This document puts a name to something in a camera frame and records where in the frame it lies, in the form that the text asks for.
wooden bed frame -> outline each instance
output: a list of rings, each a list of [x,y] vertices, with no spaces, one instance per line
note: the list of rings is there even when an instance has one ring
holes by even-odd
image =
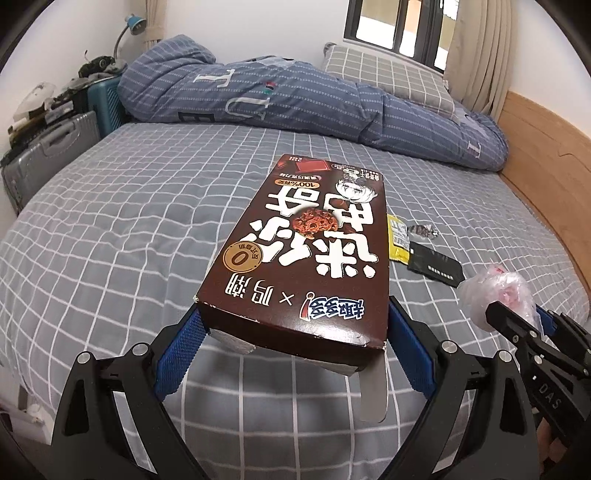
[[[591,139],[513,92],[499,125],[509,141],[501,178],[556,233],[591,297]]]

pillow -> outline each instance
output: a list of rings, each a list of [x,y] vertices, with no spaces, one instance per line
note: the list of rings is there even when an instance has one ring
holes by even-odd
[[[426,67],[415,66],[394,55],[386,59],[327,43],[322,70],[344,80],[376,86],[457,123],[456,107],[443,78]]]

window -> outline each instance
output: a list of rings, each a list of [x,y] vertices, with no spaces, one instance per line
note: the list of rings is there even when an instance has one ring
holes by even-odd
[[[349,0],[345,38],[445,70],[459,0]]]

blue lamp shade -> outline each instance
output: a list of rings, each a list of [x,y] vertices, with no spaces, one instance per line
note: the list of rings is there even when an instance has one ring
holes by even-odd
[[[138,17],[137,15],[128,15],[125,17],[125,22],[129,27],[129,31],[132,35],[139,35],[146,29],[147,21],[145,18]]]

beige curtain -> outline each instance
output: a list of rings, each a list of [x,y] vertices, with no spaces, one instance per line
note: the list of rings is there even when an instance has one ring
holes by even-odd
[[[460,0],[444,78],[452,97],[499,119],[515,53],[515,0]]]
[[[164,38],[167,1],[146,0],[146,20],[148,20],[148,27],[145,32],[144,51],[149,50]]]

